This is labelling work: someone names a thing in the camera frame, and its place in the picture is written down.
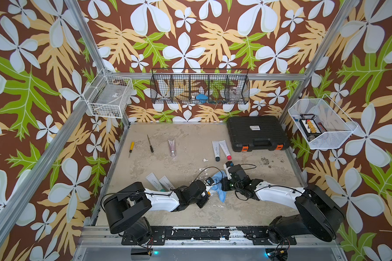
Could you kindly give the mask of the blue microfiber cloth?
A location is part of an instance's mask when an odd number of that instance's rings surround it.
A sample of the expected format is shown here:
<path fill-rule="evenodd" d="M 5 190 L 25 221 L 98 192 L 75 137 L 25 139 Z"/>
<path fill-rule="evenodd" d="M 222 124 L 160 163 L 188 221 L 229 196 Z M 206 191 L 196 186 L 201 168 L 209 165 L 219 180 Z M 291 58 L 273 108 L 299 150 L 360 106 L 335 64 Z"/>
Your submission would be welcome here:
<path fill-rule="evenodd" d="M 213 179 L 213 185 L 211 186 L 209 192 L 210 193 L 217 193 L 220 201 L 222 203 L 225 202 L 226 199 L 226 191 L 223 190 L 224 187 L 224 181 L 223 178 L 227 178 L 226 174 L 224 171 L 220 171 L 216 173 L 215 175 L 212 176 Z"/>

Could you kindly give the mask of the pink cap toothpaste tube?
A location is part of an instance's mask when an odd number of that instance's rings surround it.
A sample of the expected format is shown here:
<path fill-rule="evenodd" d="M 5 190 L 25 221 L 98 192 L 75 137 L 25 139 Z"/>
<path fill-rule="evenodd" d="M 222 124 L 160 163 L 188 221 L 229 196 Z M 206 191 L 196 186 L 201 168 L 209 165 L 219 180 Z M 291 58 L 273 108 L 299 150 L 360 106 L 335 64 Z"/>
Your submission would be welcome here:
<path fill-rule="evenodd" d="M 229 149 L 228 149 L 228 146 L 227 146 L 226 141 L 225 141 L 225 140 L 219 141 L 219 145 L 220 145 L 222 151 L 224 152 L 224 154 L 225 154 L 227 160 L 228 160 L 228 161 L 231 161 L 231 160 L 232 160 L 232 156 L 231 156 L 231 154 L 230 154 L 230 151 L 229 151 Z"/>

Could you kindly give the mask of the dark cap toothpaste tube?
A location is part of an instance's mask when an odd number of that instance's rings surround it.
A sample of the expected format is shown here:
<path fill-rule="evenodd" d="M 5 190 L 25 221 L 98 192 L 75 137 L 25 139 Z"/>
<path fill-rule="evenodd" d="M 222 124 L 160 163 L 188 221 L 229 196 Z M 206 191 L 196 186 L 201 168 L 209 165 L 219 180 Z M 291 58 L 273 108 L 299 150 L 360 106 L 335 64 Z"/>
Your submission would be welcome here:
<path fill-rule="evenodd" d="M 220 158 L 220 144 L 218 141 L 212 141 L 212 148 L 215 156 L 215 161 L 219 162 Z"/>

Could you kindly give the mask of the clear pink tube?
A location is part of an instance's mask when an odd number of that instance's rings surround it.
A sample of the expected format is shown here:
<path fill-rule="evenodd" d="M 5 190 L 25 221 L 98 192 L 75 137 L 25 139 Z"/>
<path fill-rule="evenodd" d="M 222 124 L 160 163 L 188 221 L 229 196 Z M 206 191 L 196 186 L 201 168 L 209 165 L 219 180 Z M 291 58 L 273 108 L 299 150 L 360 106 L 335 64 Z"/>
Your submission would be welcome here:
<path fill-rule="evenodd" d="M 169 152 L 171 157 L 176 157 L 176 142 L 175 139 L 168 139 Z"/>

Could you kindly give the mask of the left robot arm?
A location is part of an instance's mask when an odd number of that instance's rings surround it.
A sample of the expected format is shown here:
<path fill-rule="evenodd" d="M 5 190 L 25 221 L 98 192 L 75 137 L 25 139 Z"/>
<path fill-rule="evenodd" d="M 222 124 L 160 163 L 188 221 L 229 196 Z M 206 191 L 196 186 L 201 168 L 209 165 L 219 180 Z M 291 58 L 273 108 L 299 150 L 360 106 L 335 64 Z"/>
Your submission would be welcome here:
<path fill-rule="evenodd" d="M 122 234 L 126 245 L 143 245 L 153 238 L 152 228 L 144 216 L 150 211 L 180 212 L 196 204 L 203 208 L 209 197 L 210 183 L 194 180 L 169 192 L 153 191 L 135 182 L 116 193 L 109 193 L 101 200 L 111 234 Z"/>

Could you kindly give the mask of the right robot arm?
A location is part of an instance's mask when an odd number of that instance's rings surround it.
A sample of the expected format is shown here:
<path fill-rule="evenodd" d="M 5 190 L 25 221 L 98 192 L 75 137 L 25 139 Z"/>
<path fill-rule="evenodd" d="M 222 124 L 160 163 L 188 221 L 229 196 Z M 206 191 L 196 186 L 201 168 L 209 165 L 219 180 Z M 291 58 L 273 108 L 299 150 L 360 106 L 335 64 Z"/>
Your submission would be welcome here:
<path fill-rule="evenodd" d="M 274 202 L 298 210 L 297 215 L 278 216 L 268 226 L 266 238 L 277 244 L 293 236 L 312 235 L 331 242 L 345 220 L 341 208 L 318 186 L 292 188 L 251 179 L 241 164 L 224 164 L 226 178 L 221 181 L 225 191 L 235 191 L 246 200 Z"/>

